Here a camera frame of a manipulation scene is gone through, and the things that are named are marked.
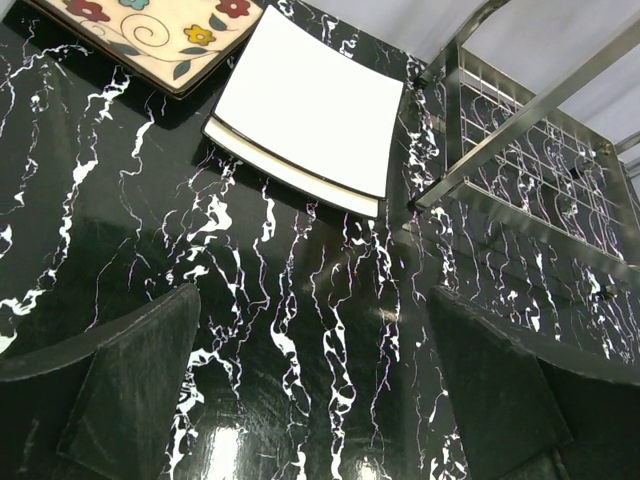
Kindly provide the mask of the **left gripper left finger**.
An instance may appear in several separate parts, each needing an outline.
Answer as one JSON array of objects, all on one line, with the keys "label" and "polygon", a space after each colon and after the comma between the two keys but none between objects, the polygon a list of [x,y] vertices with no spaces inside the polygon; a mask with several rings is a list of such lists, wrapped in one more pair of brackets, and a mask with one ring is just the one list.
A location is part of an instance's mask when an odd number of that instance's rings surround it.
[{"label": "left gripper left finger", "polygon": [[186,283],[1,362],[4,479],[156,479],[199,324]]}]

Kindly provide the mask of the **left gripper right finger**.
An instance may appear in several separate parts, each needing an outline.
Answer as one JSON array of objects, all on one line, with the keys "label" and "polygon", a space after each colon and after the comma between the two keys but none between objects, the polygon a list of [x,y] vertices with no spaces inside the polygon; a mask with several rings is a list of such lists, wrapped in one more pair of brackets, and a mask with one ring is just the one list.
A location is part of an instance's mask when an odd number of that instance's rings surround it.
[{"label": "left gripper right finger", "polygon": [[443,287],[428,320],[474,479],[636,479],[639,368]]}]

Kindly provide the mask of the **floral square ceramic plate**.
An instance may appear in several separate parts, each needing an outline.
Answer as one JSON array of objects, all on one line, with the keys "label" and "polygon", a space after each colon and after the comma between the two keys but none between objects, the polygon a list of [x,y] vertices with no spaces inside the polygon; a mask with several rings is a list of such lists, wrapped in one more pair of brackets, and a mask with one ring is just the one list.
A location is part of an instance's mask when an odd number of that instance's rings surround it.
[{"label": "floral square ceramic plate", "polygon": [[190,93],[263,15],[247,0],[33,1],[36,9],[168,94]]}]

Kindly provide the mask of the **white black-rimmed square plate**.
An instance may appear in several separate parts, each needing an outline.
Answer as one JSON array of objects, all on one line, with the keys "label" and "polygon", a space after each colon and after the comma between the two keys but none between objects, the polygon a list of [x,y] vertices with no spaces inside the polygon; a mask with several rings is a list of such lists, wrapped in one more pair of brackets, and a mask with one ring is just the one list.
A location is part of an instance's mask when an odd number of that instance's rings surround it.
[{"label": "white black-rimmed square plate", "polygon": [[212,115],[315,177],[383,199],[403,88],[268,6]]}]

